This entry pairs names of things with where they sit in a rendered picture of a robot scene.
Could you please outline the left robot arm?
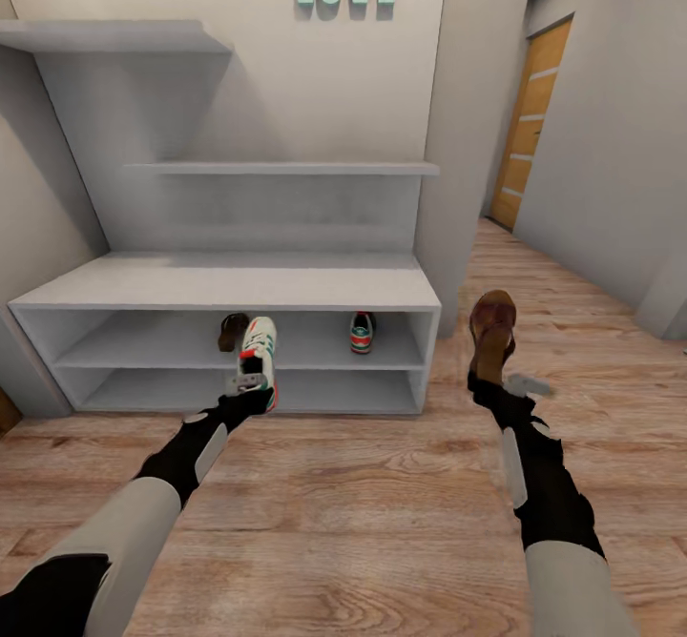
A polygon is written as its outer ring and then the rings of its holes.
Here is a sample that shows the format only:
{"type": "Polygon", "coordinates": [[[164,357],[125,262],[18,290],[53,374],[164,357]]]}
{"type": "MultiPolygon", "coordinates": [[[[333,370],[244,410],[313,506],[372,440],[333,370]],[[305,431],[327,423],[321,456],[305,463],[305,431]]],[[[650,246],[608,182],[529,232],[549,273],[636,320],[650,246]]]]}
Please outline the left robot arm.
{"type": "Polygon", "coordinates": [[[121,637],[163,547],[227,436],[275,392],[245,392],[263,373],[226,377],[219,406],[182,421],[178,435],[87,522],[0,596],[0,637],[121,637]]]}

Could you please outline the gym shoe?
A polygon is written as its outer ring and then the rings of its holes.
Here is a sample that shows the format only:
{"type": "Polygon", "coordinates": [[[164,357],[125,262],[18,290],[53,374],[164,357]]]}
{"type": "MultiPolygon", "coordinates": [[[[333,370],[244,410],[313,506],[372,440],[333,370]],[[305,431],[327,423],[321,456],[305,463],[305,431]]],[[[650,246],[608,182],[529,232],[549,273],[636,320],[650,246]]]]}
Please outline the gym shoe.
{"type": "Polygon", "coordinates": [[[356,354],[368,354],[376,333],[376,319],[371,311],[357,311],[351,322],[351,349],[356,354]]]}
{"type": "MultiPolygon", "coordinates": [[[[238,358],[238,372],[240,375],[248,373],[263,373],[268,380],[263,384],[244,386],[245,392],[255,390],[267,390],[275,387],[274,374],[272,372],[272,358],[276,351],[278,336],[276,326],[270,317],[257,317],[250,321],[247,332],[243,335],[243,349],[238,358]]],[[[261,414],[266,415],[277,408],[277,392],[272,393],[267,403],[267,410],[261,414]]]]}

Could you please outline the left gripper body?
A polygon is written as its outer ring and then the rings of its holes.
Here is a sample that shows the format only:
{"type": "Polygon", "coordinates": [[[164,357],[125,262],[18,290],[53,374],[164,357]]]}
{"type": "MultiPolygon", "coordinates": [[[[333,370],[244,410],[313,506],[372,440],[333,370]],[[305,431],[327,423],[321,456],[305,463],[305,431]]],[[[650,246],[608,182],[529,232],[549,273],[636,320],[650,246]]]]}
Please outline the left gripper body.
{"type": "Polygon", "coordinates": [[[228,398],[225,394],[219,397],[219,404],[232,405],[238,410],[238,424],[241,424],[248,416],[259,416],[263,414],[267,408],[267,403],[264,403],[264,391],[255,390],[251,392],[244,392],[228,398]]]}

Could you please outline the sandal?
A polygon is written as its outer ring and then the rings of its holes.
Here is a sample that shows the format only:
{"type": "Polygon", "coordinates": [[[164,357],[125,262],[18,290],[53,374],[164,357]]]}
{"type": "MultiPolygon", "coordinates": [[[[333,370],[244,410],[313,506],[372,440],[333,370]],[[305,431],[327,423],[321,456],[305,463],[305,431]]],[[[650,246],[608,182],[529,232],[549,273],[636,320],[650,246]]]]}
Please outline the sandal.
{"type": "Polygon", "coordinates": [[[230,353],[236,349],[237,338],[247,332],[250,320],[244,314],[234,314],[221,323],[221,335],[218,339],[220,352],[230,353]]]}
{"type": "Polygon", "coordinates": [[[475,355],[469,370],[475,378],[501,384],[502,368],[516,349],[516,342],[511,337],[514,325],[516,306],[506,291],[489,291],[476,302],[468,319],[475,341],[475,355]]]}

